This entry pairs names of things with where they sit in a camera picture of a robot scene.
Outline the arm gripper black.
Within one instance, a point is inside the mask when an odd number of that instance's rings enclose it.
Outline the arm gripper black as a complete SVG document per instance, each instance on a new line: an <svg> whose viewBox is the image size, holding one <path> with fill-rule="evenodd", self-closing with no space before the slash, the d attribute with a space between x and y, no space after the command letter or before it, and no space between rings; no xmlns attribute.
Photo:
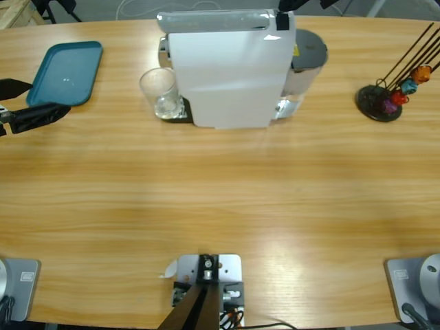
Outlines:
<svg viewBox="0 0 440 330"><path fill-rule="evenodd" d="M33 88L28 82L13 78L0 80L0 100L9 100L20 96ZM54 123L66 116L71 107L54 102L40 104L17 111L10 111L1 105L1 137L8 134L6 125L11 134L22 133Z"/></svg>

